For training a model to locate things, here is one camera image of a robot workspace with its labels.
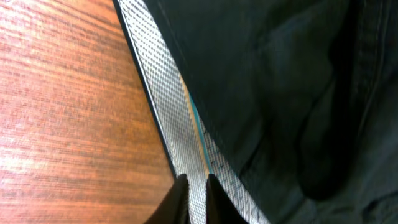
wood grain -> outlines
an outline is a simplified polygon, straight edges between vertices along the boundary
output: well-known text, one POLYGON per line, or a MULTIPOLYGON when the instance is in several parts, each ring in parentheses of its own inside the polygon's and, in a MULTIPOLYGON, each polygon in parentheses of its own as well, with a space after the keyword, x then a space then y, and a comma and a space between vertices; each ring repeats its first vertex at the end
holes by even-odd
POLYGON ((173 178, 112 1, 0 0, 0 223, 142 223, 173 178))

black cloth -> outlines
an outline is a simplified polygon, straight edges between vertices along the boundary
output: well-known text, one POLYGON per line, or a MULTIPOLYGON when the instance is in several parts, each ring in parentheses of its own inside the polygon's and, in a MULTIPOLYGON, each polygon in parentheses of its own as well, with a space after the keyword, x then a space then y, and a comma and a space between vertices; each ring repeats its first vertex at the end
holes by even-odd
POLYGON ((144 1, 271 223, 394 214, 381 207, 397 208, 396 1, 144 1))

wooden surface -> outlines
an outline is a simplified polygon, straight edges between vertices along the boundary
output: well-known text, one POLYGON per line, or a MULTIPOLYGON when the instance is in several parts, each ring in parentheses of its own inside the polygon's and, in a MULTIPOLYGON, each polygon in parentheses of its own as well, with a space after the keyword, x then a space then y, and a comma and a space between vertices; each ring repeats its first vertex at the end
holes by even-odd
POLYGON ((0 177, 0 223, 142 223, 172 185, 112 1, 0 1, 0 177))

black pointed object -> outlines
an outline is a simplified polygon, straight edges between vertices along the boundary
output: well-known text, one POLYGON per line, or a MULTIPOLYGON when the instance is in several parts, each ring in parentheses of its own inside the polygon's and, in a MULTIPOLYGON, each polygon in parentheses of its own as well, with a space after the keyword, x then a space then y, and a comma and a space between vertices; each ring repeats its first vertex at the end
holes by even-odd
POLYGON ((207 224, 247 224, 214 174, 210 174, 207 179, 206 191, 207 224))
POLYGON ((145 224, 189 224, 187 175, 179 175, 162 203, 145 224))

black border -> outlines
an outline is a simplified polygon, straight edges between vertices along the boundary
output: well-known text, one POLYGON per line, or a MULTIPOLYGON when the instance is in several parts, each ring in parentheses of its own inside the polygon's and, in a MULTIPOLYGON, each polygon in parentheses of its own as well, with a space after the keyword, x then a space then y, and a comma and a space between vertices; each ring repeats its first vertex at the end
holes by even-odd
POLYGON ((129 38, 129 31, 128 31, 128 29, 126 27, 126 23, 125 23, 125 21, 123 19, 122 10, 120 8, 118 0, 113 0, 113 4, 114 4, 114 8, 116 10, 116 14, 118 15, 118 18, 119 18, 120 26, 121 26, 121 28, 123 30, 124 37, 126 38, 127 44, 128 44, 128 46, 130 48, 130 53, 131 53, 132 59, 134 61, 134 64, 136 65, 136 69, 137 69, 139 78, 141 80, 141 84, 144 87, 145 95, 146 95, 146 98, 147 98, 147 101, 148 101, 148 104, 149 104, 149 107, 150 107, 150 112, 152 113, 152 116, 154 118, 157 131, 159 132, 160 139, 162 140, 162 144, 163 144, 164 151, 166 153, 167 160, 169 161, 170 170, 172 171, 173 177, 174 177, 174 180, 175 180, 177 178, 177 175, 175 173, 175 170, 174 170, 173 163, 172 163, 172 160, 170 158, 169 152, 167 151, 167 145, 166 145, 166 142, 165 142, 165 136, 163 136, 162 132, 160 131, 160 124, 159 124, 159 121, 157 120, 156 115, 155 115, 155 108, 154 108, 154 105, 152 104, 152 102, 150 101, 149 91, 148 91, 148 89, 146 87, 146 84, 145 84, 142 68, 139 66, 137 55, 136 55, 136 53, 134 51, 134 47, 132 46, 131 39, 129 38))

